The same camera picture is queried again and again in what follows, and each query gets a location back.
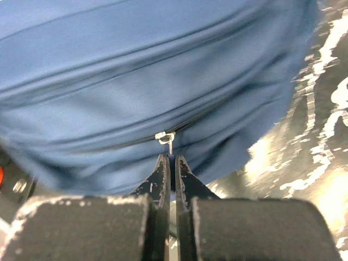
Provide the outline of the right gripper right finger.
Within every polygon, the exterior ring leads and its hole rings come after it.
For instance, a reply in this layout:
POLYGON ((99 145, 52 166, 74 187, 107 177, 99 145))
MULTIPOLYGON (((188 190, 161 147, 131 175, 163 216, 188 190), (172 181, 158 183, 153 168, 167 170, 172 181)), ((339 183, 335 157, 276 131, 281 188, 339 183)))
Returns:
POLYGON ((175 161, 180 260, 340 260, 315 205, 293 198, 220 198, 175 161))

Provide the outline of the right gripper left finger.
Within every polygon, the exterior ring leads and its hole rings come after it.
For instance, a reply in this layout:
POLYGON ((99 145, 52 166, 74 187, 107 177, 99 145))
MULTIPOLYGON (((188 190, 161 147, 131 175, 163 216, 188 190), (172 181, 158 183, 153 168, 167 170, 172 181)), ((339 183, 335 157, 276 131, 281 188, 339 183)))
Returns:
POLYGON ((1 260, 168 260, 170 194, 161 154, 128 196, 35 196, 11 223, 1 260))

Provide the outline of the navy blue student backpack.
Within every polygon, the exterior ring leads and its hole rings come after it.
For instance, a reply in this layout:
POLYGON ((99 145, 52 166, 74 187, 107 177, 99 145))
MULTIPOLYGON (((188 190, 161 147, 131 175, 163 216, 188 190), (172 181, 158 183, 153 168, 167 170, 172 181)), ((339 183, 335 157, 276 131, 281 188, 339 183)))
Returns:
POLYGON ((287 113, 317 1, 1 1, 1 147, 40 184, 125 194, 168 151, 210 183, 287 113))

